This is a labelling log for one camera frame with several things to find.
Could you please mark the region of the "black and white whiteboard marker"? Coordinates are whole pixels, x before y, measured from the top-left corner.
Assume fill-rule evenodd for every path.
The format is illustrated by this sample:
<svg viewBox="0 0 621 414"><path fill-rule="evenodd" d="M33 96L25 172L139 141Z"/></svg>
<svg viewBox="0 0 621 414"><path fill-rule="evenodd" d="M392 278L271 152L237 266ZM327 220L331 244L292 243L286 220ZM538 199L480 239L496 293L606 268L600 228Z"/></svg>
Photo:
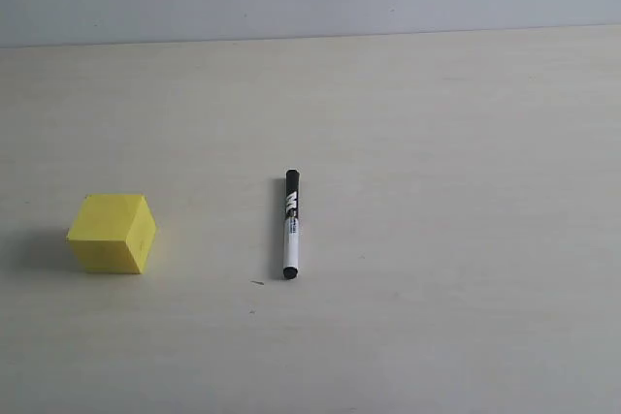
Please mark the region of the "black and white whiteboard marker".
<svg viewBox="0 0 621 414"><path fill-rule="evenodd" d="M300 258L300 173L288 170L285 174L284 250L282 273L286 280L297 277Z"/></svg>

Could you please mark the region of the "yellow foam cube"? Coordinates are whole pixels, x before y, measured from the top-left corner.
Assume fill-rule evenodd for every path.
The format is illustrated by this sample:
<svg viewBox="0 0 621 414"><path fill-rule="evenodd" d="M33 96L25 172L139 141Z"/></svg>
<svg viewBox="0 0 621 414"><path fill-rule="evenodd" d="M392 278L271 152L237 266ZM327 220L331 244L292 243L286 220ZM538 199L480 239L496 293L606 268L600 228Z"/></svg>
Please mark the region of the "yellow foam cube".
<svg viewBox="0 0 621 414"><path fill-rule="evenodd" d="M89 194L66 240L91 273L142 274L157 226L143 194Z"/></svg>

